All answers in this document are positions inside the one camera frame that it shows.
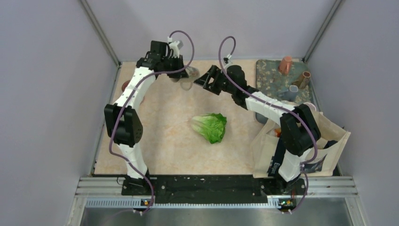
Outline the brown patterned mug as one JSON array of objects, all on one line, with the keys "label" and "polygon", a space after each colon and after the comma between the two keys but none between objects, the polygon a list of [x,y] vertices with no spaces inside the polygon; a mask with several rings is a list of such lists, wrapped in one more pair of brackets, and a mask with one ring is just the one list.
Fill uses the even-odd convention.
[{"label": "brown patterned mug", "polygon": [[292,85],[297,86],[299,89],[305,89],[311,78],[311,73],[309,71],[302,72],[297,79],[292,83]]}]

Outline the small pink mug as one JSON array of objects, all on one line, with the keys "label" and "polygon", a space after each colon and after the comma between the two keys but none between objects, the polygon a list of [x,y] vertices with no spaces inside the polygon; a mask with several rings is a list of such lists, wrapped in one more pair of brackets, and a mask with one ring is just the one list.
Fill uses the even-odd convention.
[{"label": "small pink mug", "polygon": [[121,91],[122,91],[122,92],[124,92],[124,91],[126,90],[126,88],[127,88],[127,86],[129,85],[129,83],[130,83],[130,80],[125,81],[125,82],[122,84],[122,86],[121,86]]}]

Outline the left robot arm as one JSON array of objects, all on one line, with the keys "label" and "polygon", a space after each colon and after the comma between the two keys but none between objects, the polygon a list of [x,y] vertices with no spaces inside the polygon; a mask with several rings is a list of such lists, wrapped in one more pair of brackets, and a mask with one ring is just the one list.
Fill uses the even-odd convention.
[{"label": "left robot arm", "polygon": [[180,54],[182,46],[182,41],[171,38],[167,42],[153,40],[150,51],[136,63],[132,78],[120,97],[104,108],[110,144],[118,146],[122,152],[119,156],[126,161],[128,172],[125,186],[133,185],[133,189],[142,195],[150,191],[151,182],[145,178],[148,168],[139,144],[144,129],[138,109],[158,75],[166,74],[175,81],[189,77]]}]

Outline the blue grey mug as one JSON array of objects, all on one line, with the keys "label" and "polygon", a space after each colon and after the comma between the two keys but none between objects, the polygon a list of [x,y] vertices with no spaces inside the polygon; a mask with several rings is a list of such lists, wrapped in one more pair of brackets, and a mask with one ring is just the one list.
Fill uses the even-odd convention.
[{"label": "blue grey mug", "polygon": [[279,97],[282,100],[294,102],[299,92],[299,88],[296,85],[289,85],[286,89],[279,93]]}]

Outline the cream tall mug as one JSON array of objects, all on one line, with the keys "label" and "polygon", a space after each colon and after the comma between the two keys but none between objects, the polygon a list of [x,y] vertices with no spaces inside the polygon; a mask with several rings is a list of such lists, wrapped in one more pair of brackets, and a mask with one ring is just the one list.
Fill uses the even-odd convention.
[{"label": "cream tall mug", "polygon": [[200,71],[196,67],[188,66],[185,72],[188,74],[188,77],[182,78],[179,83],[183,90],[188,91],[192,88],[194,81],[200,77]]}]

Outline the terracotta pink mug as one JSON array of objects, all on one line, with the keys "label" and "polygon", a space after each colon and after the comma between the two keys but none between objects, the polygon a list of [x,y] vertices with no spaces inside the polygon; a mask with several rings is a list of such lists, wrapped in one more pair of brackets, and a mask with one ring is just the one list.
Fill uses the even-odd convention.
[{"label": "terracotta pink mug", "polygon": [[293,63],[293,60],[292,60],[291,56],[283,57],[278,66],[278,71],[283,75],[288,75],[289,71],[291,69],[292,63]]}]

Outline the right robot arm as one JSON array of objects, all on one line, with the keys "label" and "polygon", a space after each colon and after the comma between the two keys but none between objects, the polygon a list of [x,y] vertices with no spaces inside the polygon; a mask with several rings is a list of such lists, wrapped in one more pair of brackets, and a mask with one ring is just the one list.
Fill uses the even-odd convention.
[{"label": "right robot arm", "polygon": [[226,70],[213,65],[194,84],[216,95],[229,93],[236,105],[279,125],[285,153],[278,168],[281,178],[277,179],[276,188],[282,194],[290,193],[295,188],[294,179],[301,173],[300,166],[321,137],[310,108],[305,104],[285,104],[249,86],[245,73],[238,65],[231,65]]}]

